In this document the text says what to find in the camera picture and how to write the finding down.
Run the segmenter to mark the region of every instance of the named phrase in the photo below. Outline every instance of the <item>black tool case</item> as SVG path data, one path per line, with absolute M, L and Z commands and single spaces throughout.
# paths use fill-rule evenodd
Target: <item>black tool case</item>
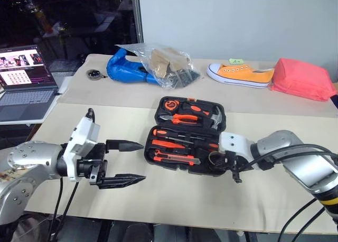
M 188 119 L 163 119 L 164 116 L 174 115 L 179 115 L 178 117 L 184 115 Z M 212 169 L 208 158 L 211 152 L 218 150 L 219 135 L 226 128 L 223 106 L 192 98 L 163 97 L 159 102 L 155 120 L 157 126 L 149 132 L 144 152 L 148 163 L 172 170 L 180 168 L 195 174 L 218 176 L 225 172 Z

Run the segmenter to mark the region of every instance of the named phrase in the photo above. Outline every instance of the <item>pink bag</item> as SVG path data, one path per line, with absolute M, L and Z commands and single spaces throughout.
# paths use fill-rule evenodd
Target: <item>pink bag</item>
M 328 101 L 337 94 L 326 69 L 285 58 L 275 66 L 271 90 L 318 101 Z

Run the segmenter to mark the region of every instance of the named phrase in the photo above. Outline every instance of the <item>laptop keyboard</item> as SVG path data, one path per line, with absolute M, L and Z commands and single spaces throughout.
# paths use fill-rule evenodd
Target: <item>laptop keyboard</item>
M 46 103 L 52 94 L 53 90 L 6 93 L 0 106 Z

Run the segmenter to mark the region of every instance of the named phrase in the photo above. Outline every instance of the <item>pliers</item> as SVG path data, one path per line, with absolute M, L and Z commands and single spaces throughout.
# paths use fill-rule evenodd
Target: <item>pliers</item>
M 171 120 L 172 123 L 174 124 L 196 124 L 197 120 L 199 119 L 195 115 L 190 115 L 190 114 L 174 114 L 174 115 L 161 115 L 161 119 L 164 120 Z

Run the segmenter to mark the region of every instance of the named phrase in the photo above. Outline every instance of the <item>blue object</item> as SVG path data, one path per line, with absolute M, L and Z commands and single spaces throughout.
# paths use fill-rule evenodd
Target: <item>blue object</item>
M 120 48 L 108 61 L 107 73 L 112 80 L 127 83 L 150 82 L 158 85 L 153 75 L 145 71 L 142 63 L 126 60 L 126 54 L 127 51 Z

